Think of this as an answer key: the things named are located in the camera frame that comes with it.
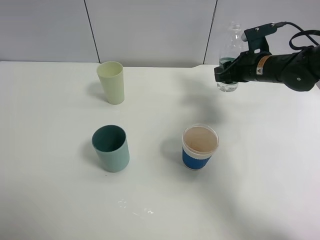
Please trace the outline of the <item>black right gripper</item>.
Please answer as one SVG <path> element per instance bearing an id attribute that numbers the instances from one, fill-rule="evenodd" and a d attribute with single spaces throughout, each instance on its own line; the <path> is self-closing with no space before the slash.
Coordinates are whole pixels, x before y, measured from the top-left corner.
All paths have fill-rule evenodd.
<path id="1" fill-rule="evenodd" d="M 261 57 L 261 53 L 249 51 L 242 52 L 236 60 L 233 57 L 221 57 L 219 59 L 219 66 L 214 68 L 215 81 L 217 83 L 257 81 L 257 65 Z"/>

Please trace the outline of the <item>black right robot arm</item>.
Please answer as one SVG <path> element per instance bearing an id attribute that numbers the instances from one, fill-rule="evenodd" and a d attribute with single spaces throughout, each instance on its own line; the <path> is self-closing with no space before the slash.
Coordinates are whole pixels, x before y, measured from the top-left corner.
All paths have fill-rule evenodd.
<path id="1" fill-rule="evenodd" d="M 245 51 L 214 69 L 217 83 L 265 82 L 284 84 L 297 92 L 310 91 L 320 80 L 320 47 L 292 54 Z"/>

